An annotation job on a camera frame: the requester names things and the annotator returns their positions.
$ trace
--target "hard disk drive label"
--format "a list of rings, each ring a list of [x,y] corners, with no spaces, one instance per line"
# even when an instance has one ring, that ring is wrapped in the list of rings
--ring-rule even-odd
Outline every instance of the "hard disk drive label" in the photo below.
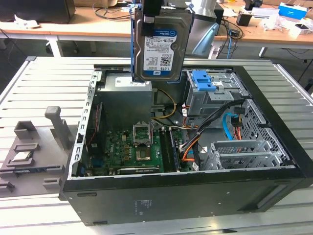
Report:
[[[176,41],[175,30],[157,29],[153,37],[145,37],[143,70],[149,75],[168,75],[172,70],[174,51],[171,45]]]

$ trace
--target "computer case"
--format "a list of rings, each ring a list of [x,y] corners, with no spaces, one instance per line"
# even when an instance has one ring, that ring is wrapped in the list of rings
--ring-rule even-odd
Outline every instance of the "computer case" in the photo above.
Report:
[[[74,0],[0,0],[0,20],[3,22],[15,20],[16,15],[38,23],[67,24],[74,13]]]
[[[270,167],[265,162],[259,162],[256,168],[250,168],[248,165],[237,168],[235,165],[226,167],[229,163],[226,160],[221,165],[223,168],[211,170],[140,175],[115,175],[110,171],[107,176],[86,175],[84,161],[88,161],[89,157],[84,158],[84,140],[88,139],[85,135],[89,112],[99,98],[99,95],[95,95],[96,83],[100,82],[99,86],[105,84],[103,74],[106,73],[95,71],[90,80],[68,177],[61,194],[86,226],[265,212],[292,191],[312,184],[312,160],[245,68],[230,65],[194,65],[183,68],[184,71],[201,69],[230,73],[221,76],[224,79],[232,76],[233,82],[236,82],[241,90],[241,97],[249,100],[247,105],[243,106],[246,110],[244,117],[250,121],[243,130],[243,138],[247,142],[266,141],[271,145],[271,149],[280,155],[277,158],[280,164],[270,160]],[[127,66],[121,66],[120,70],[126,71]],[[180,83],[166,85],[170,86],[167,91],[172,93],[174,90],[181,90],[179,86],[186,85],[185,91],[189,89],[184,72]],[[218,93],[211,95],[217,95],[217,99],[221,99],[221,95],[224,96]],[[205,144],[212,142],[211,138],[213,141],[217,140],[217,136],[208,135],[204,138]],[[224,146],[220,150],[226,151],[223,154],[233,156],[240,154],[244,148]],[[245,163],[238,160],[236,164]]]

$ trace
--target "yellow cable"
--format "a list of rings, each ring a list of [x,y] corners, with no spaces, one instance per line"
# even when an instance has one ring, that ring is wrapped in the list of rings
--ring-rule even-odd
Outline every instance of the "yellow cable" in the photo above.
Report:
[[[168,117],[172,116],[172,115],[175,113],[175,111],[176,111],[176,105],[177,105],[177,104],[175,103],[174,99],[173,99],[166,91],[164,91],[164,90],[162,90],[162,89],[158,89],[158,91],[162,91],[164,94],[166,94],[166,95],[171,99],[171,101],[173,102],[174,108],[173,108],[173,111],[172,111],[170,114],[165,115],[165,116],[160,116],[160,117],[153,117],[152,119],[164,119],[164,118],[168,118]]]

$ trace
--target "blue drive bracket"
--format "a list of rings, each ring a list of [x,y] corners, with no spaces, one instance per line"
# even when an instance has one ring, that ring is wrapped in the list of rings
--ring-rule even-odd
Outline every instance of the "blue drive bracket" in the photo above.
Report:
[[[204,70],[193,70],[192,78],[197,84],[198,91],[215,91],[216,86],[212,85],[211,77]]]

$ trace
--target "aluminum profile table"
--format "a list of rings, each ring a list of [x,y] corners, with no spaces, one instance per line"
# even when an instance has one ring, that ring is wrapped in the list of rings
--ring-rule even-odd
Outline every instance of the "aluminum profile table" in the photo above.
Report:
[[[13,143],[19,120],[50,126],[45,108],[58,105],[68,124],[77,124],[94,64],[129,64],[125,58],[37,57],[25,61],[0,96],[0,164]],[[313,158],[313,99],[280,66],[267,60],[187,59],[186,65],[244,66]],[[57,194],[0,199],[0,234],[205,235],[311,234],[313,187],[292,192],[264,213],[85,227]]]

